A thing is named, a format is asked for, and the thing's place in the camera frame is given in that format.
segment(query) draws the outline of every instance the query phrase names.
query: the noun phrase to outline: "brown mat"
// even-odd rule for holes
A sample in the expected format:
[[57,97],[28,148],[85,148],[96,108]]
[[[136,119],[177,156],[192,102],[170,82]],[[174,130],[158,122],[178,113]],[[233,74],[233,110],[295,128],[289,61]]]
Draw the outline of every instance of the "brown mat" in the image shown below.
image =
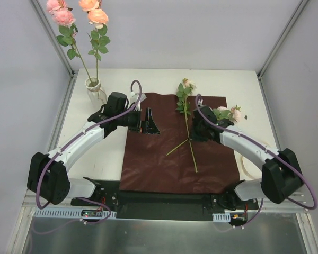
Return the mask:
[[[239,181],[239,172],[230,148],[213,141],[192,141],[198,173],[195,172],[188,142],[170,155],[166,154],[187,138],[184,116],[175,110],[175,95],[147,93],[142,102],[152,108],[160,135],[127,133],[120,190],[159,193],[221,193]],[[224,97],[203,96],[212,108],[226,106]],[[190,96],[190,111],[195,108]]]

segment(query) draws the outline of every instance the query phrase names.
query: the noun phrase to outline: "vase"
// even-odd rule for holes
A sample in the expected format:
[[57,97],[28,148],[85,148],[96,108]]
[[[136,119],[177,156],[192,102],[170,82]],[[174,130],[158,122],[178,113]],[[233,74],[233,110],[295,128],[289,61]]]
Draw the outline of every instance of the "vase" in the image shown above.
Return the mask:
[[95,112],[97,112],[101,108],[101,106],[106,104],[107,102],[105,89],[101,87],[100,80],[97,78],[87,79],[85,82],[85,86],[93,109]]

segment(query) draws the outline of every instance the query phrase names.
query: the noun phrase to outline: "leaf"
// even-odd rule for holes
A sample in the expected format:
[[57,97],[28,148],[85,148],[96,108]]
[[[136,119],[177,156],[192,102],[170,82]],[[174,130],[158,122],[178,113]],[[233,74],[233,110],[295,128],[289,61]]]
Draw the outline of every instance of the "leaf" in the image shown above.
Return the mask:
[[105,46],[103,46],[103,45],[100,45],[100,46],[98,47],[98,50],[99,50],[101,53],[103,53],[103,54],[106,54],[106,53],[108,52],[108,49],[107,49]]
[[98,32],[101,36],[105,35],[107,33],[107,26],[104,25],[102,28],[98,29]]
[[220,115],[220,110],[217,109],[217,108],[214,108],[214,109],[213,109],[213,113],[214,113],[216,116],[219,116],[219,115]]
[[191,93],[191,88],[190,87],[186,87],[184,89],[184,94],[189,95]]
[[97,41],[99,39],[99,33],[93,30],[91,31],[91,37],[93,40]]
[[59,44],[60,44],[61,46],[67,47],[68,44],[63,41],[63,38],[64,38],[63,35],[58,35],[58,36],[57,36],[57,40],[58,40]]
[[60,25],[59,32],[64,36],[70,36],[70,29],[67,26]]
[[99,53],[96,53],[95,57],[97,58],[97,60],[101,61],[101,55],[99,55]]
[[179,84],[178,91],[180,91],[180,92],[184,91],[184,86],[182,85],[182,83]]
[[67,43],[68,45],[73,44],[73,38],[72,37],[63,37],[63,42]]
[[74,49],[69,49],[69,50],[67,51],[67,55],[68,55],[68,58],[69,58],[70,60],[72,60],[73,58],[75,58],[76,52],[75,52]]
[[231,111],[230,110],[223,110],[221,111],[220,113],[220,119],[223,119],[223,118],[228,118],[228,114],[230,113]]
[[103,45],[103,46],[106,46],[108,43],[110,43],[111,40],[108,36],[102,36],[99,38],[99,44],[100,45]]
[[96,41],[91,40],[91,44],[92,44],[92,47],[93,47],[95,50],[98,50],[99,45],[98,45],[98,43],[97,43]]

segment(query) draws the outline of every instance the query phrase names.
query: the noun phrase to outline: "wall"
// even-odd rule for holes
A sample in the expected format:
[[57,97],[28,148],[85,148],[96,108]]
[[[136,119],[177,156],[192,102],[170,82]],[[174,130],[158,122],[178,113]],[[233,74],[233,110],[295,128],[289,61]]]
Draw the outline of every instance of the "wall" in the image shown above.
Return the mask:
[[0,254],[26,192],[29,163],[50,139],[69,76],[29,1],[0,1]]
[[[281,145],[296,152],[318,196],[318,0],[308,4],[263,85]],[[312,218],[318,233],[318,209]]]
[[[46,0],[41,0],[45,7]],[[67,0],[79,27],[77,44],[95,68],[87,14]],[[258,71],[299,0],[103,0],[111,43],[105,68]],[[55,31],[57,26],[52,22]],[[81,68],[79,59],[73,68]]]

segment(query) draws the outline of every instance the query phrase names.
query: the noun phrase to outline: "tabletop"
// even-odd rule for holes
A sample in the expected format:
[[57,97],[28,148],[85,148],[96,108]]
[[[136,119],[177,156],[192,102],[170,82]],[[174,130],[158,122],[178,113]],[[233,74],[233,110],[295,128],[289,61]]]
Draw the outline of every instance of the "tabletop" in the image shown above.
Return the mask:
[[[95,76],[96,70],[90,69]],[[137,79],[144,93],[175,94],[183,78],[196,83],[194,95],[224,96],[227,106],[241,106],[243,115],[237,126],[255,139],[276,147],[268,113],[255,71],[241,70],[174,70],[174,69],[99,69],[99,79],[107,96],[112,92],[130,95],[130,84]],[[66,142],[94,113],[86,93],[87,73],[80,69],[69,102],[58,145]],[[120,180],[127,128],[118,127],[106,139],[89,149],[70,169],[70,178],[84,176],[99,180]],[[237,152],[240,180],[261,177],[260,170]]]

